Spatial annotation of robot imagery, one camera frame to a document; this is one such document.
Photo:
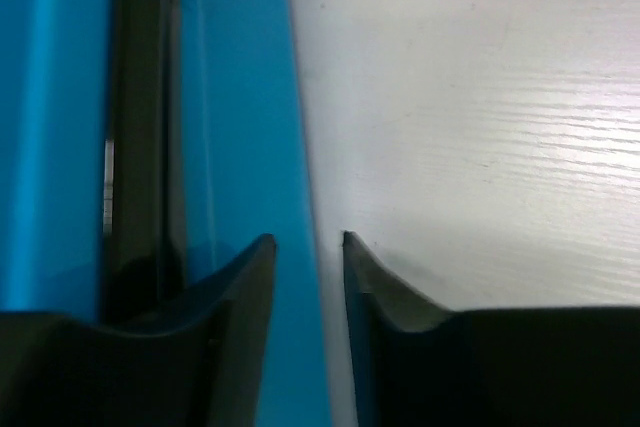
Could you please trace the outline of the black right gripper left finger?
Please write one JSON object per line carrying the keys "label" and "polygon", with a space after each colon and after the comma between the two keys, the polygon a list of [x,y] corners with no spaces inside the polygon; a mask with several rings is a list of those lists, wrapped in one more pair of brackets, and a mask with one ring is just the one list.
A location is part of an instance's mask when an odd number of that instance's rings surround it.
{"label": "black right gripper left finger", "polygon": [[216,273],[120,326],[53,312],[1,316],[5,426],[251,426],[276,242],[257,237]]}

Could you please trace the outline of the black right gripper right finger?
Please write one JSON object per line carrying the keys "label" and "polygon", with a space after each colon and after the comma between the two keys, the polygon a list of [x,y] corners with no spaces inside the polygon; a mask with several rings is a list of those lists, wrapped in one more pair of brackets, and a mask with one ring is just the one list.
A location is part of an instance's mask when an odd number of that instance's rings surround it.
{"label": "black right gripper right finger", "polygon": [[344,296],[362,426],[635,426],[639,311],[454,311],[345,232]]}

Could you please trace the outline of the blue hard-shell suitcase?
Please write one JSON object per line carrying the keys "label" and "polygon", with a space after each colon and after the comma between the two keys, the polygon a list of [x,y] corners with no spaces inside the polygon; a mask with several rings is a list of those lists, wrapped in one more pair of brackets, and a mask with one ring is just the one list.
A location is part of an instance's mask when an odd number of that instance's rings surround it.
{"label": "blue hard-shell suitcase", "polygon": [[289,0],[1,0],[1,316],[120,326],[264,234],[251,426],[327,426]]}

